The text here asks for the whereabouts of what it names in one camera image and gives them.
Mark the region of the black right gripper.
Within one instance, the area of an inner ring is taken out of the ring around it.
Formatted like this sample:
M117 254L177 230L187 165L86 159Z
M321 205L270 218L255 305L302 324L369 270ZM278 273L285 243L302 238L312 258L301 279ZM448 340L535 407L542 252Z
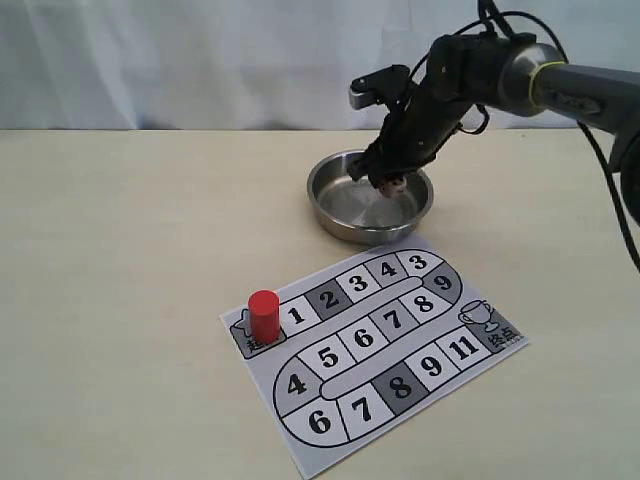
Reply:
M437 38L426 56L424 78L400 97L400 104L389 112L365 152L354 154L350 178L358 181L369 175L369 182L378 189L382 181L403 176L407 188L408 172L432 162L473 107L482 115L482 123L469 133L483 133L504 61L505 41L495 36Z

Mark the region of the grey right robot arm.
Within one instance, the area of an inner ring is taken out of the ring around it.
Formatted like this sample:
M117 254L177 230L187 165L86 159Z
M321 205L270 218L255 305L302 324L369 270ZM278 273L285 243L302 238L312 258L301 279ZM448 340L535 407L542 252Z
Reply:
M614 137L609 167L622 198L639 217L639 75L573 65L532 34L516 40L486 34L444 35L432 44L420 83L394 65L352 84L352 104L384 103L378 137L347 171L374 187L432 162L474 105L531 117L546 110Z

